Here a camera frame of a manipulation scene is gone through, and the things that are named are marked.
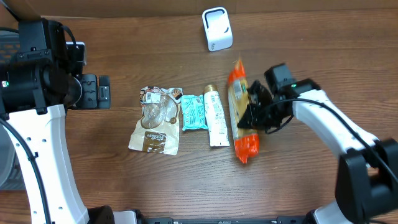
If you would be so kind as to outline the orange spaghetti packet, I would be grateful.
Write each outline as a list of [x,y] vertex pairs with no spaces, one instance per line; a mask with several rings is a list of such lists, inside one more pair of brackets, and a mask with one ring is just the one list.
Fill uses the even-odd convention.
[[250,157],[258,155],[259,136],[255,129],[238,127],[249,104],[248,81],[241,59],[235,61],[234,68],[228,77],[227,87],[234,149],[236,157],[246,164]]

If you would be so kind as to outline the white tube gold cap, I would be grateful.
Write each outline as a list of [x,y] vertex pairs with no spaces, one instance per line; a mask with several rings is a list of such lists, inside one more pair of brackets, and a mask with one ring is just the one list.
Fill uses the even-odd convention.
[[216,85],[207,85],[203,91],[205,117],[211,147],[228,147],[228,128],[223,105]]

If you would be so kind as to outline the teal snack packet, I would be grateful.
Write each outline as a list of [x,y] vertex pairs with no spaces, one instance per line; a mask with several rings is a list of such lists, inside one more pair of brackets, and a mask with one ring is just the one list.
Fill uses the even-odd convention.
[[182,131],[191,129],[208,129],[205,119],[203,95],[183,95],[181,106],[183,114]]

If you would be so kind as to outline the beige brown bread bag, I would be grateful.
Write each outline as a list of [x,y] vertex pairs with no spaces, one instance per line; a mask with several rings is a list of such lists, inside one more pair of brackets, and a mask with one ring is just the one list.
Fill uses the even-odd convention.
[[131,134],[128,148],[135,151],[176,155],[183,90],[145,86],[140,90],[142,116]]

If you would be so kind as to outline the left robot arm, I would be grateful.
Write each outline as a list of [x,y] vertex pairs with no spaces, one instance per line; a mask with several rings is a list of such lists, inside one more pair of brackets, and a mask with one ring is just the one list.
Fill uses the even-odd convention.
[[16,151],[33,223],[114,223],[112,209],[87,208],[65,137],[68,110],[105,110],[110,79],[82,72],[85,45],[57,21],[21,21],[19,51],[1,66],[1,124]]

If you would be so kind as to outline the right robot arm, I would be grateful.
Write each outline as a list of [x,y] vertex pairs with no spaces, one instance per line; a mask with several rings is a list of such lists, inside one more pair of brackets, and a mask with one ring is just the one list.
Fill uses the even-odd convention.
[[338,160],[335,200],[291,223],[372,223],[397,208],[397,142],[380,140],[341,112],[311,79],[286,64],[268,69],[266,84],[249,84],[241,62],[228,77],[234,148],[241,162],[257,155],[259,131],[276,133],[292,119],[306,124]]

